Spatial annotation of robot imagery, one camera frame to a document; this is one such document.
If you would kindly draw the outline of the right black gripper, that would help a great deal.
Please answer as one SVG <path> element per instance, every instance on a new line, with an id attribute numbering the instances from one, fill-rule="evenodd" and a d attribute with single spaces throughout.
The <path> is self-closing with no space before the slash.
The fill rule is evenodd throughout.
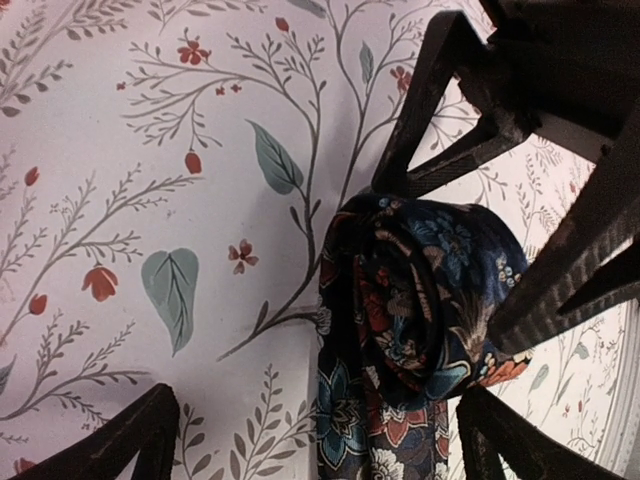
<path id="1" fill-rule="evenodd" d="M 639 162 L 639 4 L 485 1 L 481 40 L 461 11 L 429 22 L 412 81 L 371 189 L 418 198 L 531 135 L 593 162 Z M 480 111 L 476 126 L 410 168 L 450 80 Z"/>

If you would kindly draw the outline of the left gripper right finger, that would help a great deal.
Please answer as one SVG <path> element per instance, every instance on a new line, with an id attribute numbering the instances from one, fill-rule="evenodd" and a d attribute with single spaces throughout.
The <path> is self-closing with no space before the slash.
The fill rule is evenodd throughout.
<path id="1" fill-rule="evenodd" d="M 526 480 L 622 478 L 545 435 L 481 386 L 462 395 L 456 416 L 470 480 L 504 480 L 503 463 Z"/>

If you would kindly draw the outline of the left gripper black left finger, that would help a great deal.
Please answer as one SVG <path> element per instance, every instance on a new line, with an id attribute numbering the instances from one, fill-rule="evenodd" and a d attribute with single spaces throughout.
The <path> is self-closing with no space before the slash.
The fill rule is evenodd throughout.
<path id="1" fill-rule="evenodd" d="M 3 479 L 169 479 L 179 404 L 157 383 L 137 398 L 107 399 L 114 416 L 97 428 L 77 414 L 46 408 L 26 421 L 24 446 L 1 445 Z"/>

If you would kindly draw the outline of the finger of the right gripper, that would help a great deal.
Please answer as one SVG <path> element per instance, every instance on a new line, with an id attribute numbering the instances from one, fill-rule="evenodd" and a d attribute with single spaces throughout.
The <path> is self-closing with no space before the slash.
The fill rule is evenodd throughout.
<path id="1" fill-rule="evenodd" d="M 534 263 L 492 317 L 492 343 L 515 354 L 639 296 L 639 111 Z"/>

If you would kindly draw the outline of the dark floral tie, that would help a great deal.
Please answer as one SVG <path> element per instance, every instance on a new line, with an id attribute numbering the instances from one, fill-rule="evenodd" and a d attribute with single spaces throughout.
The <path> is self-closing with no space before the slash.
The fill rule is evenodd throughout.
<path id="1" fill-rule="evenodd" d="M 527 266 L 509 227 L 477 204 L 366 193 L 342 207 L 319 276 L 320 478 L 446 477 L 449 400 L 532 360 L 487 334 Z"/>

